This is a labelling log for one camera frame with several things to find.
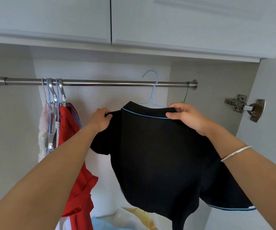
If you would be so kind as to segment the person's left forearm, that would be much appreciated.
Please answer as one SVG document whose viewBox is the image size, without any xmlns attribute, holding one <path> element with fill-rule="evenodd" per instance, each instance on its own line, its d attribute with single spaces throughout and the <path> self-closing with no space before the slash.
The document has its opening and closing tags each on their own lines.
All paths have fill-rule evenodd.
<svg viewBox="0 0 276 230">
<path fill-rule="evenodd" d="M 99 125 L 46 156 L 0 201 L 0 230 L 55 230 Z"/>
</svg>

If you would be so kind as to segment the pink and white fluffy garment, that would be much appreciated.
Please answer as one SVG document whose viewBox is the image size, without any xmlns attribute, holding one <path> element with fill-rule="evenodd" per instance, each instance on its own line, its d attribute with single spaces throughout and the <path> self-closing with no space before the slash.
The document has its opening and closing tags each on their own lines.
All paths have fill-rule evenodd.
<svg viewBox="0 0 276 230">
<path fill-rule="evenodd" d="M 39 154 L 38 162 L 40 162 L 47 155 L 48 148 L 48 137 L 49 137 L 49 115 L 53 109 L 53 103 L 48 103 L 44 106 L 40 119 L 39 119 L 39 134 L 38 134 L 38 145 Z"/>
</svg>

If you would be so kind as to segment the blue plastic hanger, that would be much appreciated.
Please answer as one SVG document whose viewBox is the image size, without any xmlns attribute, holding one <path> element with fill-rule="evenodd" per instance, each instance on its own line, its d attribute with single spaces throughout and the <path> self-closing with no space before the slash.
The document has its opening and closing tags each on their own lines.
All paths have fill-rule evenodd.
<svg viewBox="0 0 276 230">
<path fill-rule="evenodd" d="M 59 90 L 58 80 L 53 81 L 52 78 L 47 78 L 47 88 L 49 91 L 49 128 L 48 128 L 48 142 L 47 155 L 52 152 L 59 145 Z"/>
</svg>

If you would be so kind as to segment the person's left hand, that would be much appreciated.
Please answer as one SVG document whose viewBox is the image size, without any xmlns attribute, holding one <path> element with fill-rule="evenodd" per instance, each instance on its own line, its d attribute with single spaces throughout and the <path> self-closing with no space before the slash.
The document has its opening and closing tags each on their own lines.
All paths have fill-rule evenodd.
<svg viewBox="0 0 276 230">
<path fill-rule="evenodd" d="M 110 110 L 105 108 L 98 108 L 91 116 L 87 128 L 96 135 L 97 133 L 105 130 L 108 126 L 105 125 L 105 116 L 110 114 Z"/>
</svg>

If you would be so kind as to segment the silver metal closet rod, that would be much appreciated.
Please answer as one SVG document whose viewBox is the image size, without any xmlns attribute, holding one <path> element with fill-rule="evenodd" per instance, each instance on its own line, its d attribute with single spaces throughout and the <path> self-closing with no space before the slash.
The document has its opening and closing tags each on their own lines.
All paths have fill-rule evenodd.
<svg viewBox="0 0 276 230">
<path fill-rule="evenodd" d="M 152 81 L 108 81 L 108 80 L 74 80 L 61 79 L 63 86 L 110 86 L 110 87 L 165 87 L 197 89 L 197 80 L 187 82 L 152 82 Z M 0 86 L 6 85 L 46 85 L 46 78 L 10 78 L 0 77 Z"/>
</svg>

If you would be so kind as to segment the white and yellow plastic bag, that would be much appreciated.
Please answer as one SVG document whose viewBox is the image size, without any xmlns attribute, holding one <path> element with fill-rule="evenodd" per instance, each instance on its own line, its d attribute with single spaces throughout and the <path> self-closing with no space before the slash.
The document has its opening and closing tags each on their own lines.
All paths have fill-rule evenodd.
<svg viewBox="0 0 276 230">
<path fill-rule="evenodd" d="M 156 213 L 139 208 L 120 207 L 115 213 L 96 217 L 115 227 L 133 230 L 172 230 L 172 221 Z"/>
</svg>

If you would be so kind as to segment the blue plastic bag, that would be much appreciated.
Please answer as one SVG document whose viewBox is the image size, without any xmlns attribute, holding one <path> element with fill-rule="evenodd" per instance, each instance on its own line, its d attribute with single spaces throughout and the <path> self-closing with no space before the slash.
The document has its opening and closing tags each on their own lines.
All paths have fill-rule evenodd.
<svg viewBox="0 0 276 230">
<path fill-rule="evenodd" d="M 91 221 L 94 230 L 133 230 L 130 228 L 115 227 L 109 222 L 96 218 L 95 216 L 91 218 Z"/>
</svg>

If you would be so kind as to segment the black shirt with blue trim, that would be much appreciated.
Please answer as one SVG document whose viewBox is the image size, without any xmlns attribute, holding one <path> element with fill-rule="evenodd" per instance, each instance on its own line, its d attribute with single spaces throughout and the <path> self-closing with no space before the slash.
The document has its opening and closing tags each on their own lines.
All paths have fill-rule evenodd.
<svg viewBox="0 0 276 230">
<path fill-rule="evenodd" d="M 148 108 L 128 102 L 99 132 L 90 148 L 110 155 L 126 200 L 172 221 L 185 221 L 207 205 L 225 211 L 256 208 L 244 194 L 210 140 L 180 120 L 166 117 L 174 108 Z"/>
</svg>

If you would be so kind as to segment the silver metal hanger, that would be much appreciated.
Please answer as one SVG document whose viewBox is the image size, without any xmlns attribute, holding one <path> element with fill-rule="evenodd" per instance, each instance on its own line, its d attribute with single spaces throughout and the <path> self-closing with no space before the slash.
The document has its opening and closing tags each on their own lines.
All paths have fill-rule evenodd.
<svg viewBox="0 0 276 230">
<path fill-rule="evenodd" d="M 56 120 L 57 120 L 57 95 L 53 87 L 53 80 L 52 78 L 47 79 L 47 85 L 49 91 L 51 92 L 54 100 L 54 105 L 52 111 L 50 111 L 50 125 L 49 125 L 49 137 L 48 137 L 48 153 L 54 150 L 54 136 L 56 133 Z"/>
<path fill-rule="evenodd" d="M 59 90 L 61 92 L 61 97 L 62 97 L 62 106 L 67 107 L 67 100 L 66 100 L 66 94 L 64 92 L 64 88 L 63 88 L 63 80 L 61 78 L 57 79 L 57 83 L 58 83 L 58 87 Z"/>
</svg>

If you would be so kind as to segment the pale blue garment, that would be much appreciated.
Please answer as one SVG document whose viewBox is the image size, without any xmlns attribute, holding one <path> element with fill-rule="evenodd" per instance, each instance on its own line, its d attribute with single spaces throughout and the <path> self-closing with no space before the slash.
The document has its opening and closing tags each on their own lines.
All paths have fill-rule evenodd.
<svg viewBox="0 0 276 230">
<path fill-rule="evenodd" d="M 69 109 L 69 111 L 72 114 L 73 119 L 75 120 L 75 122 L 79 126 L 79 130 L 81 130 L 83 126 L 82 126 L 81 120 L 79 118 L 79 115 L 78 115 L 76 109 L 74 108 L 74 106 L 71 103 L 67 103 L 67 108 Z"/>
</svg>

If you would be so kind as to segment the white wardrobe door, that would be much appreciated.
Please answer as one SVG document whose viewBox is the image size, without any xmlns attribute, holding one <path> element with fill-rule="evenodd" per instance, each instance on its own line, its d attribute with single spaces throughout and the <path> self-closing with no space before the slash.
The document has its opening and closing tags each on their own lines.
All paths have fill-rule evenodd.
<svg viewBox="0 0 276 230">
<path fill-rule="evenodd" d="M 276 164 L 276 59 L 262 60 L 248 103 L 265 99 L 265 109 L 257 123 L 243 114 L 236 136 Z M 273 230 L 257 210 L 223 211 L 212 208 L 205 230 Z"/>
</svg>

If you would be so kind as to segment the white upper cabinet door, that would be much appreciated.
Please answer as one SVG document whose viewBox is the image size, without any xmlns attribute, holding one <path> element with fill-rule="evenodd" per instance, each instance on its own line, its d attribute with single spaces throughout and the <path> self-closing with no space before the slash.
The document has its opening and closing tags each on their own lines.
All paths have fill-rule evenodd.
<svg viewBox="0 0 276 230">
<path fill-rule="evenodd" d="M 276 0 L 111 0 L 115 45 L 276 57 Z"/>
<path fill-rule="evenodd" d="M 110 45 L 110 0 L 0 0 L 0 36 Z"/>
</svg>

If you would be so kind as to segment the person's right hand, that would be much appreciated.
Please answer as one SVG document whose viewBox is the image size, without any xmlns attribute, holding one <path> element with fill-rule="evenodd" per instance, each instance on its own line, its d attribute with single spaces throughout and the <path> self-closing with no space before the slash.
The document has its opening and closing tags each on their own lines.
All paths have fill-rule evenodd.
<svg viewBox="0 0 276 230">
<path fill-rule="evenodd" d="M 174 108 L 176 112 L 183 112 L 184 116 L 181 120 L 186 126 L 194 129 L 202 136 L 207 136 L 209 130 L 216 124 L 202 115 L 196 108 L 186 103 L 172 103 L 168 108 Z"/>
</svg>

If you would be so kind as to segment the metal cabinet door hinge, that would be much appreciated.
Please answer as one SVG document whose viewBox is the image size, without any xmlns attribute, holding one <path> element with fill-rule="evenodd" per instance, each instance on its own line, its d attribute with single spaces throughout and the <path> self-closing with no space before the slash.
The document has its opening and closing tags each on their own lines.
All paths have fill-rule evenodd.
<svg viewBox="0 0 276 230">
<path fill-rule="evenodd" d="M 257 99 L 255 103 L 250 105 L 246 103 L 246 100 L 247 96 L 237 94 L 234 98 L 225 98 L 224 103 L 230 105 L 234 112 L 243 113 L 244 111 L 247 111 L 251 116 L 250 120 L 257 123 L 263 115 L 266 100 Z"/>
</svg>

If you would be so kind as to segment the person's right forearm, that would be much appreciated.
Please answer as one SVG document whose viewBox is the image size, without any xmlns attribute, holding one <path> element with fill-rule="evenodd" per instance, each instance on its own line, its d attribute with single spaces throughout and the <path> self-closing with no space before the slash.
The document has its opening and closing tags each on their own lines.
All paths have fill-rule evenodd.
<svg viewBox="0 0 276 230">
<path fill-rule="evenodd" d="M 276 230 L 276 164 L 217 124 L 207 138 L 249 200 Z"/>
</svg>

